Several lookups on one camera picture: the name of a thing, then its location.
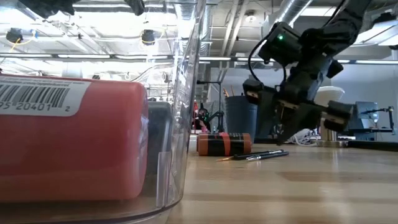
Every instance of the metal stand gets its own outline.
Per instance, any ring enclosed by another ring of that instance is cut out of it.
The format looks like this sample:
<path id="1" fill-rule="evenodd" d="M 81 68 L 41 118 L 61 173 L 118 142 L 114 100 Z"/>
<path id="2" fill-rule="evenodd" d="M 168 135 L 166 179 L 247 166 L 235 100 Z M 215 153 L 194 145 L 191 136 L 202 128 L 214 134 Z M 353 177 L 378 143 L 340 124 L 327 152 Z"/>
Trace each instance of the metal stand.
<path id="1" fill-rule="evenodd" d="M 321 120 L 321 140 L 317 141 L 318 147 L 346 147 L 346 141 L 337 141 L 337 133 L 325 128 L 324 119 Z"/>

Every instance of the black pen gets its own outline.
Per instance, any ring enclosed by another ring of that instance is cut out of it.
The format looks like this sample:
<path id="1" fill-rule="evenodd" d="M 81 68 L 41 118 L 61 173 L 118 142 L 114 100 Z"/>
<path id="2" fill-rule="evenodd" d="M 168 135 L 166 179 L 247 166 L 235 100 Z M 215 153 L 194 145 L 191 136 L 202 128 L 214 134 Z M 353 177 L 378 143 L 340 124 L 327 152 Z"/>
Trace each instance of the black pen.
<path id="1" fill-rule="evenodd" d="M 269 159 L 269 158 L 274 158 L 274 157 L 279 157 L 279 156 L 287 156 L 289 155 L 289 152 L 279 152 L 279 153 L 273 153 L 273 154 L 267 154 L 267 155 L 259 155 L 259 156 L 251 156 L 246 158 L 248 161 L 258 161 L 262 159 Z"/>
<path id="2" fill-rule="evenodd" d="M 235 154 L 234 156 L 224 158 L 224 159 L 218 159 L 217 161 L 230 161 L 230 160 L 245 160 L 248 157 L 252 156 L 263 156 L 263 155 L 268 155 L 272 153 L 278 153 L 278 152 L 283 152 L 283 150 L 278 150 L 278 151 L 265 151 L 265 152 L 252 152 L 252 153 L 247 153 L 247 154 Z"/>

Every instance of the pipe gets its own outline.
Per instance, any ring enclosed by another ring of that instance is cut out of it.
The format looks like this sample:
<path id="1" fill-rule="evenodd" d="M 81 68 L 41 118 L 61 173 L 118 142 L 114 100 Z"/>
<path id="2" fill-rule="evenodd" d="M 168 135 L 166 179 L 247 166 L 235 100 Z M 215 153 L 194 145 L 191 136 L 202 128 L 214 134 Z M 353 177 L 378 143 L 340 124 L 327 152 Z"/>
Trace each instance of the pipe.
<path id="1" fill-rule="evenodd" d="M 265 37 L 276 22 L 286 22 L 290 26 L 301 15 L 313 0 L 284 0 L 277 12 L 267 16 L 261 27 L 261 35 Z"/>
<path id="2" fill-rule="evenodd" d="M 239 0 L 233 1 L 233 5 L 232 5 L 232 9 L 231 9 L 231 16 L 229 17 L 230 19 L 229 19 L 228 25 L 226 27 L 224 42 L 223 42 L 223 46 L 220 51 L 220 56 L 224 55 L 226 45 L 228 43 L 229 35 L 231 34 L 232 25 L 234 24 L 234 18 L 235 18 L 236 10 L 238 9 L 238 4 L 239 4 Z"/>
<path id="3" fill-rule="evenodd" d="M 242 25 L 242 20 L 243 20 L 244 14 L 246 12 L 246 8 L 248 7 L 248 4 L 249 4 L 249 0 L 243 1 L 242 7 L 241 7 L 241 12 L 239 13 L 239 18 L 238 18 L 238 21 L 236 22 L 235 29 L 234 29 L 234 32 L 231 37 L 231 42 L 229 43 L 229 46 L 228 46 L 228 51 L 226 52 L 227 56 L 231 55 L 232 49 L 235 44 L 236 37 L 238 36 L 239 28 Z"/>

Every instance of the wooden table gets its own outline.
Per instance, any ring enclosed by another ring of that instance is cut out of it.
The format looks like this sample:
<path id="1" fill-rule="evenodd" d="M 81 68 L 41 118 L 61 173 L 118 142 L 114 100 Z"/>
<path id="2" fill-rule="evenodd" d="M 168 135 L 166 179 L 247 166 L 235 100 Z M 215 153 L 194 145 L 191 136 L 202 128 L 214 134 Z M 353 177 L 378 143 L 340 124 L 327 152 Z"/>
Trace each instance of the wooden table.
<path id="1" fill-rule="evenodd" d="M 288 156 L 215 162 L 190 152 L 169 224 L 398 223 L 398 153 L 255 145 Z"/>

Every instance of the black cable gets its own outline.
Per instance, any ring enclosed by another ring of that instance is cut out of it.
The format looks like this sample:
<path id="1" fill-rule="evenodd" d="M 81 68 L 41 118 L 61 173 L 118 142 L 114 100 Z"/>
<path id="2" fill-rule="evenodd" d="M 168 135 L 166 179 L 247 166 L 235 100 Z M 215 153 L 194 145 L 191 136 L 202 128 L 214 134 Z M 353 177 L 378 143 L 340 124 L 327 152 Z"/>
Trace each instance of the black cable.
<path id="1" fill-rule="evenodd" d="M 260 79 L 258 79 L 258 77 L 256 76 L 256 74 L 254 74 L 253 68 L 251 67 L 251 58 L 253 57 L 254 53 L 255 53 L 256 50 L 257 50 L 257 48 L 259 48 L 260 45 L 261 45 L 264 41 L 266 41 L 266 40 L 268 39 L 268 37 L 269 37 L 269 34 L 266 35 L 263 39 L 261 39 L 261 40 L 256 44 L 256 46 L 254 46 L 253 50 L 250 52 L 249 57 L 248 57 L 248 64 L 249 64 L 250 73 L 251 73 L 251 75 L 254 77 L 254 79 L 257 80 L 257 81 L 259 81 L 259 82 L 260 82 Z"/>
<path id="2" fill-rule="evenodd" d="M 282 68 L 284 69 L 284 80 L 282 81 L 282 83 L 285 83 L 285 82 L 286 82 L 286 79 L 287 79 L 286 67 L 283 66 Z"/>
<path id="3" fill-rule="evenodd" d="M 340 4 L 337 6 L 336 10 L 333 12 L 331 17 L 328 19 L 328 22 L 325 23 L 322 27 L 326 26 L 329 24 L 329 22 L 337 15 L 337 12 L 340 10 L 340 8 L 343 6 L 345 0 L 341 0 Z"/>

